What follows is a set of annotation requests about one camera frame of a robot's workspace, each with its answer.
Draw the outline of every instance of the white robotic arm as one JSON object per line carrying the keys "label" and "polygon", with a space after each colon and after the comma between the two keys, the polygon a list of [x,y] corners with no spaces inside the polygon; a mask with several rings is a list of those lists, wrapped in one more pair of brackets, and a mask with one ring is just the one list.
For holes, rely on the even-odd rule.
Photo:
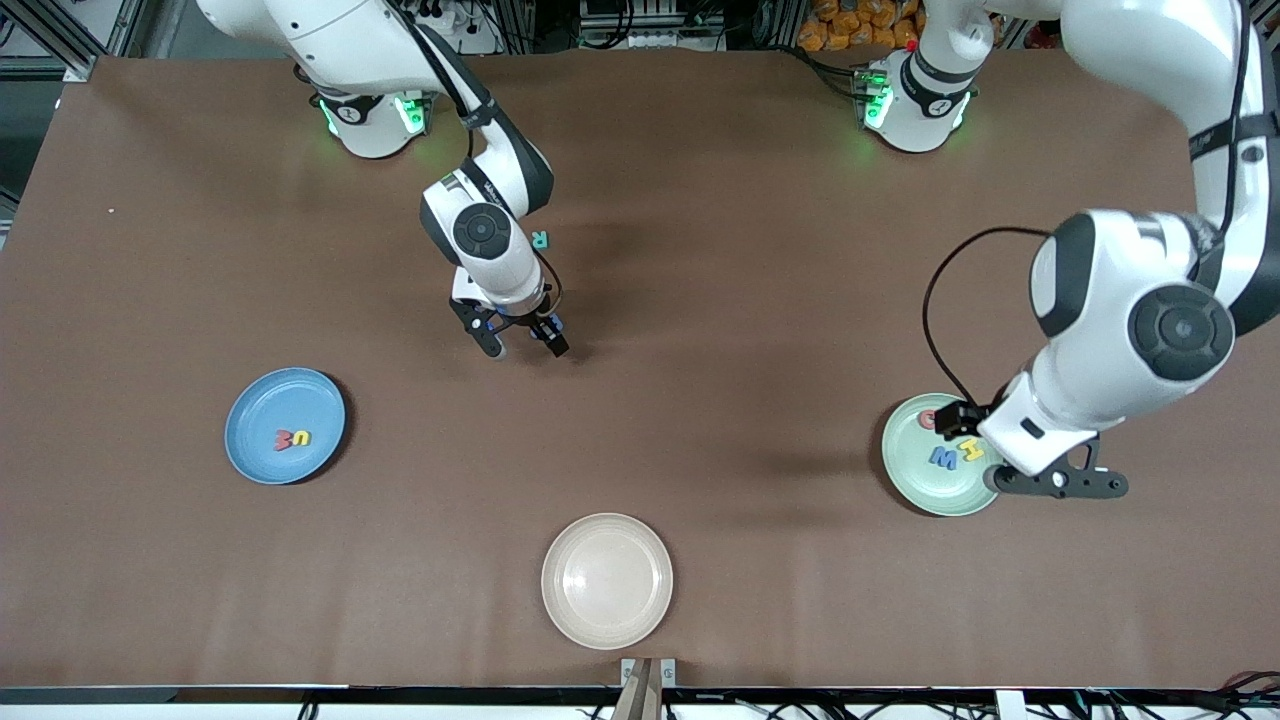
{"label": "white robotic arm", "polygon": [[385,0],[197,3],[227,35],[288,53],[356,155],[380,158],[403,147],[422,129],[406,105],[448,92],[468,133],[480,131],[486,145],[422,192],[422,227],[457,266],[449,304],[490,357],[504,355],[498,333],[512,325],[527,327],[557,356],[568,350],[554,315],[562,288],[544,281],[543,261],[517,222],[547,204],[554,176],[435,31]]}
{"label": "white robotic arm", "polygon": [[908,151],[945,142],[991,49],[987,12],[1060,17],[1078,64],[1187,127],[1198,213],[1087,210],[1062,223],[1030,272],[1048,345],[992,405],[937,418],[940,433],[980,434],[1005,456],[998,489],[1121,495],[1124,478],[1093,468],[1096,452],[1083,469],[1066,452],[1096,451],[1101,430],[1194,392],[1236,336],[1280,310],[1271,59],[1236,0],[933,0],[918,51],[874,68],[890,90],[867,126]]}

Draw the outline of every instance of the tabletop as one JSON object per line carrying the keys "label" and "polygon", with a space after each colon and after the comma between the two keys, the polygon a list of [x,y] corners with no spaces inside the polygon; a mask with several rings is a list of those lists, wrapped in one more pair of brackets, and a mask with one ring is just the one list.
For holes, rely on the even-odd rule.
{"label": "tabletop", "polygon": [[[700,685],[1216,687],[1280,664],[1280,332],[1107,432],[1115,501],[909,509],[878,455],[947,391],[929,274],[989,225],[1190,210],[1185,133],[1060,53],[997,53],[941,150],[896,152],[768,53],[474,60],[557,173],[572,346],[486,360],[417,220],[466,141],[367,161],[285,61],[102,59],[68,86],[0,252],[0,684],[589,684],[676,657]],[[1036,243],[947,272],[937,338],[987,395],[1043,343]],[[323,475],[256,486],[237,395],[335,378]],[[591,512],[648,523],[676,589],[596,652],[541,559]]]}

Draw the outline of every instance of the green light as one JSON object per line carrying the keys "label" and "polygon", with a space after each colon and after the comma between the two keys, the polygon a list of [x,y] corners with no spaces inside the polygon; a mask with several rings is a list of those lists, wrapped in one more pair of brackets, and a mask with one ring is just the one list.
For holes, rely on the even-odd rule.
{"label": "green light", "polygon": [[325,106],[324,100],[320,101],[320,109],[324,111],[324,119],[329,122],[329,135],[338,137],[338,128],[333,124],[333,113]]}
{"label": "green light", "polygon": [[956,108],[956,119],[954,123],[951,123],[951,129],[956,129],[957,127],[960,127],[960,123],[964,122],[964,109],[969,105],[970,97],[973,97],[972,92],[964,94],[964,100],[961,100],[960,106]]}
{"label": "green light", "polygon": [[404,129],[411,135],[422,132],[422,113],[419,110],[416,100],[404,101],[396,99],[396,111],[401,114]]}
{"label": "green light", "polygon": [[879,97],[872,100],[867,105],[867,124],[868,127],[879,128],[884,124],[884,115],[888,114],[888,106],[893,104],[893,88],[886,87],[884,92]]}

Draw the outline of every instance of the plate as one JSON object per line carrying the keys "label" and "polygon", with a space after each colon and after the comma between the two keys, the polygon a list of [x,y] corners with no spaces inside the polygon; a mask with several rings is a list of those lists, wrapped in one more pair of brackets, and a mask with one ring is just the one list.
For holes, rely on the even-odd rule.
{"label": "plate", "polygon": [[543,561],[543,605],[564,637],[591,650],[645,638],[671,605],[675,575],[662,539],[616,512],[588,515],[561,532]]}
{"label": "plate", "polygon": [[884,469],[893,487],[920,510],[948,518],[972,515],[991,505],[997,493],[987,487],[987,468],[1005,464],[982,438],[947,442],[933,432],[928,414],[956,400],[941,392],[908,400],[890,416],[881,438]]}
{"label": "plate", "polygon": [[253,380],[227,415],[227,457],[255,483],[296,483],[324,466],[347,427],[342,392],[324,373],[284,368]]}

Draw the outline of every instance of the white plate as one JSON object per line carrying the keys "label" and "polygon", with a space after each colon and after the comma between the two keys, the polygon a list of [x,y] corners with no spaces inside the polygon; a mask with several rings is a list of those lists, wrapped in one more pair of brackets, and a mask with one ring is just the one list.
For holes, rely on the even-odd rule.
{"label": "white plate", "polygon": [[662,623],[676,578],[648,525],[616,512],[588,515],[561,532],[543,561],[543,603],[564,637],[621,650]]}

